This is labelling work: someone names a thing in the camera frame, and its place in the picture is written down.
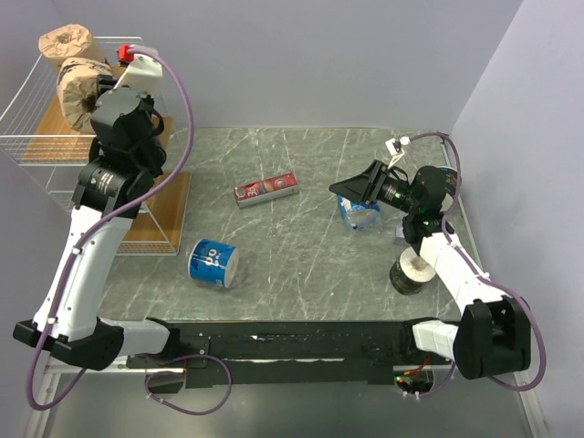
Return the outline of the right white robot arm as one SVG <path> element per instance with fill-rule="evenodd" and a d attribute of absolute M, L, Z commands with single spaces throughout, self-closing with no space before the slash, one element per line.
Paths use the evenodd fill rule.
<path fill-rule="evenodd" d="M 461 311 L 457 323 L 420 319 L 399 341 L 412 364 L 430 352 L 453 360 L 468 380 L 526 370 L 531 361 L 531 325 L 519 300 L 488 284 L 445 221 L 443 201 L 454 196 L 456 173 L 423 166 L 412 181 L 375 160 L 362 173 L 329 190 L 353 203 L 386 203 L 402 212 L 403 234 L 414 254 L 440 278 Z"/>

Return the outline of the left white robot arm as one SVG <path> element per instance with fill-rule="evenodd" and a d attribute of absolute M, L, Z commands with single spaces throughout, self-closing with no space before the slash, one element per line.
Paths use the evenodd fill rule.
<path fill-rule="evenodd" d="M 164 120 L 150 95 L 103 92 L 91 114 L 95 137 L 74 190 L 68 240 L 42 306 L 14 339 L 68 365 L 103 370 L 129 345 L 128 323 L 99 318 L 105 281 L 146 193 L 162 175 Z"/>

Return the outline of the brown roll with cartoon print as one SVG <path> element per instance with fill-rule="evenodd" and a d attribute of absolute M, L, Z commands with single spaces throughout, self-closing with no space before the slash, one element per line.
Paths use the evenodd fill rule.
<path fill-rule="evenodd" d="M 108 64 L 100 42 L 84 26 L 69 24 L 45 33 L 38 39 L 38 49 L 47 63 L 58 73 L 71 57 L 82 57 Z"/>

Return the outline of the blue paper roll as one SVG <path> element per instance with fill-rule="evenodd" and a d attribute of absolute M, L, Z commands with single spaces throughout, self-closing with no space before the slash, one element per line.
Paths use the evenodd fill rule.
<path fill-rule="evenodd" d="M 378 223 L 381 219 L 381 208 L 377 203 L 372 205 L 353 203 L 339 195 L 337 203 L 341 219 L 349 229 L 364 229 Z"/>
<path fill-rule="evenodd" d="M 187 272 L 191 279 L 229 288 L 239 262 L 239 249 L 209 239 L 199 239 L 188 257 Z"/>

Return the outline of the brown roll with label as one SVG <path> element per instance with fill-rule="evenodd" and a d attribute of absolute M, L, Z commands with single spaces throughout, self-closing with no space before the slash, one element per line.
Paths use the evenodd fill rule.
<path fill-rule="evenodd" d="M 66 59 L 57 76 L 57 98 L 68 126 L 83 134 L 94 134 L 91 115 L 99 97 L 99 79 L 113 78 L 108 63 L 84 57 Z"/>

